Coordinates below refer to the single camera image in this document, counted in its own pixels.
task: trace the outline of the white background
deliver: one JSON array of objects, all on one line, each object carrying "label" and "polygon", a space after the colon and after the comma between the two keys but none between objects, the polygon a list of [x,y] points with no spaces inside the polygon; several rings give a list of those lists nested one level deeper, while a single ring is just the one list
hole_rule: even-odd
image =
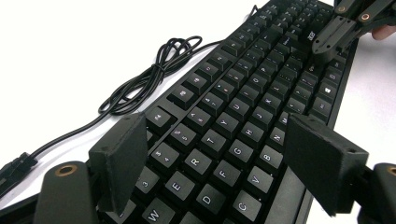
[{"label": "white background", "polygon": [[[97,107],[149,67],[169,38],[221,40],[255,4],[267,1],[136,2],[0,2],[0,166],[96,118]],[[369,167],[396,163],[395,62],[395,36],[382,42],[369,35],[361,39],[335,127],[370,152]],[[153,98],[176,80],[166,79]],[[0,200],[0,208],[38,193],[50,167],[87,160],[90,147],[116,120],[56,146]],[[356,214],[329,218],[314,204],[308,223],[356,223]]]}]

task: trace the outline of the keyboard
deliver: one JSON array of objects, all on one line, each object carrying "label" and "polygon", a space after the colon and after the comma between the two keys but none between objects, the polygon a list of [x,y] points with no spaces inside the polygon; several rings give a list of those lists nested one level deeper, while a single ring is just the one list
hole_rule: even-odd
[{"label": "keyboard", "polygon": [[332,17],[273,0],[146,110],[148,162],[122,216],[105,223],[304,223],[311,194],[283,162],[289,113],[333,128],[356,43],[315,64]]}]

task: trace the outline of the acer logo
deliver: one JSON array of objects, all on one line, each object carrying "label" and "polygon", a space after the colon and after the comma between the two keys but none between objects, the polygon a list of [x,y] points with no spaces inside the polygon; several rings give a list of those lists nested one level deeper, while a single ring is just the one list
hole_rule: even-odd
[{"label": "acer logo", "polygon": [[309,36],[308,36],[308,39],[309,39],[310,41],[312,41],[312,40],[314,40],[314,38],[315,38],[315,33],[311,31],[311,33],[310,33]]}]

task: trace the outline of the cable plug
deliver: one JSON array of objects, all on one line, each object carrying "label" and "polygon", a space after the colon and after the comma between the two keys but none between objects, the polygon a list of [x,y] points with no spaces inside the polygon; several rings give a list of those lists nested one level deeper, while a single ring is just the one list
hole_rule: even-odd
[{"label": "cable plug", "polygon": [[35,158],[23,152],[17,159],[3,166],[0,170],[0,198],[18,185],[36,164]]}]

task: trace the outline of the hand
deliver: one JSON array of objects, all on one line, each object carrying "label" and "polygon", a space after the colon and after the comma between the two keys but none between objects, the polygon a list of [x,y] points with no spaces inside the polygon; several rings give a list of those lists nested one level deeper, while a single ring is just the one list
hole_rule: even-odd
[{"label": "hand", "polygon": [[372,31],[373,39],[383,40],[396,32],[396,26],[384,25]]}]

